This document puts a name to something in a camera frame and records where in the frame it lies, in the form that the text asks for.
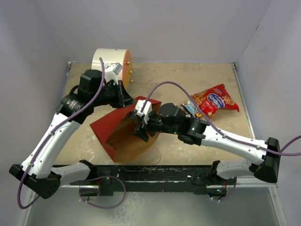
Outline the red candy bag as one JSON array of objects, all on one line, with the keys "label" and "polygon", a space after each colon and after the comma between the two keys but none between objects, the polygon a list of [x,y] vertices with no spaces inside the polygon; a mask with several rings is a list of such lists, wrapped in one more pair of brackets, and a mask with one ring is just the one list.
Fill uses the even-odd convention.
[{"label": "red candy bag", "polygon": [[224,84],[193,94],[191,97],[208,118],[211,118],[219,109],[236,110],[237,112],[240,110],[228,94]]}]

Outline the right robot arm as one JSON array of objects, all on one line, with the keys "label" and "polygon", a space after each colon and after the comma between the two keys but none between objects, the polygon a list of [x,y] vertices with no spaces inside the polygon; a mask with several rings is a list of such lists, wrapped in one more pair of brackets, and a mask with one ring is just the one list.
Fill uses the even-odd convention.
[{"label": "right robot arm", "polygon": [[225,179],[241,176],[254,176],[268,182],[278,181],[280,156],[279,142],[274,138],[257,140],[219,128],[214,128],[208,122],[192,117],[186,117],[184,112],[172,103],[159,108],[156,113],[150,102],[139,100],[127,118],[135,122],[134,135],[145,142],[155,133],[175,134],[178,139],[189,145],[218,148],[241,157],[237,161],[215,161],[209,179],[214,184],[220,184]]}]

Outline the red paper bag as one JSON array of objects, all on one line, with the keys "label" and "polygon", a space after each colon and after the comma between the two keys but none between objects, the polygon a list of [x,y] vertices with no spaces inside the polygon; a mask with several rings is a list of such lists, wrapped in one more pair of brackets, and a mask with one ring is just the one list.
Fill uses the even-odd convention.
[{"label": "red paper bag", "polygon": [[136,124],[127,118],[135,108],[135,104],[115,109],[90,124],[98,141],[115,163],[125,163],[136,159],[151,148],[159,137],[156,132],[148,142],[133,135]]}]

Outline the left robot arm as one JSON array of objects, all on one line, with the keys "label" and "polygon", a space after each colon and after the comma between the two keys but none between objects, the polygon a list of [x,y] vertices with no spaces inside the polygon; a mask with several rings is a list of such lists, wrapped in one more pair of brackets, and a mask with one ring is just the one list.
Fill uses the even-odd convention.
[{"label": "left robot arm", "polygon": [[54,167],[62,148],[72,134],[94,112],[94,108],[110,105],[124,108],[135,100],[127,93],[114,69],[89,69],[80,77],[68,95],[61,99],[53,120],[31,155],[14,164],[9,172],[43,199],[51,197],[60,186],[76,181],[91,185],[97,178],[97,167],[86,160]]}]

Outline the silver blue snack wrapper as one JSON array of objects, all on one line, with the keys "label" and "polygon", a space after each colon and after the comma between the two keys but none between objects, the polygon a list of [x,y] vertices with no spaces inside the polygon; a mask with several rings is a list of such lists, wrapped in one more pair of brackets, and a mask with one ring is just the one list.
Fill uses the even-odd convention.
[{"label": "silver blue snack wrapper", "polygon": [[182,110],[184,110],[186,115],[188,114],[191,117],[196,117],[197,108],[189,99],[183,104],[181,104],[180,107]]}]

